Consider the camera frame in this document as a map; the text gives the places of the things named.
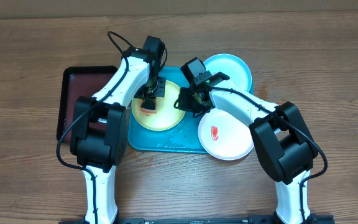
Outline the yellow-green plate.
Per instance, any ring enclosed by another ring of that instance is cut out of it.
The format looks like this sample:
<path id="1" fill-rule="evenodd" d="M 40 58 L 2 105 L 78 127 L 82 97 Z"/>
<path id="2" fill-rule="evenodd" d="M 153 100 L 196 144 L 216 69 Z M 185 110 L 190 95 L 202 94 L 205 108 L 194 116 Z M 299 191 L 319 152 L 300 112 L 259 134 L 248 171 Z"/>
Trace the yellow-green plate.
<path id="1" fill-rule="evenodd" d="M 134 98 L 131 103 L 132 114 L 135 120 L 144 128 L 152 131 L 164 131 L 176 126 L 184 117 L 185 112 L 174 108 L 178 99 L 180 87 L 167 80 L 165 82 L 164 97 L 156 97 L 156 110 L 151 113 L 141 108 L 143 101 Z"/>

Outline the white plate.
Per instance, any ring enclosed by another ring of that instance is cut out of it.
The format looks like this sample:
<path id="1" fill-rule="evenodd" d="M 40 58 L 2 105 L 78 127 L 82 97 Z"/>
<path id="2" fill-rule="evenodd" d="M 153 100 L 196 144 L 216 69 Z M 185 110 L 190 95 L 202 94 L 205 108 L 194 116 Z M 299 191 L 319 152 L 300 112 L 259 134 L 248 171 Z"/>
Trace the white plate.
<path id="1" fill-rule="evenodd" d="M 249 128 L 231 114 L 216 108 L 202 117 L 198 138 L 208 154 L 225 161 L 241 159 L 254 148 Z"/>

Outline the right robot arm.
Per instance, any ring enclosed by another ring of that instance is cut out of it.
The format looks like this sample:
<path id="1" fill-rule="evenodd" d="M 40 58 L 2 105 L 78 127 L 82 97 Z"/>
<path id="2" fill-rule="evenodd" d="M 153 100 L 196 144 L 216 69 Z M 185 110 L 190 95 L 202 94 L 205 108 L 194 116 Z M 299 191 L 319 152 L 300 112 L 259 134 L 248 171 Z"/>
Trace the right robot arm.
<path id="1" fill-rule="evenodd" d="M 216 108 L 245 124 L 260 165 L 276 183 L 276 219 L 282 223 L 312 223 L 307 182 L 314 177 L 310 170 L 321 149 L 299 109 L 289 101 L 277 105 L 261 100 L 238 87 L 229 75 L 212 74 L 198 58 L 180 70 L 190 85 L 180 90 L 174 107 L 191 112 L 195 118 Z"/>

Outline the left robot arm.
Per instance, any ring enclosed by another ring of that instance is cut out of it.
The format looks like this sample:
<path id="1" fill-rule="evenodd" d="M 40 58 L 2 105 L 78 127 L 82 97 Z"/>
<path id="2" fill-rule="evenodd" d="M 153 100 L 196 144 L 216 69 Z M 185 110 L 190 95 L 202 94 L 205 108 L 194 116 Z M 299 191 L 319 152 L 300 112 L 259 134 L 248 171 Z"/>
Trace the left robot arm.
<path id="1" fill-rule="evenodd" d="M 127 107 L 137 98 L 146 111 L 154 112 L 156 99 L 165 95 L 165 78 L 159 73 L 167 49 L 159 38 L 147 36 L 143 47 L 130 45 L 121 57 L 117 72 L 101 90 L 76 100 L 68 127 L 70 152 L 86 180 L 88 208 L 82 223 L 117 223 L 114 181 L 127 144 Z"/>

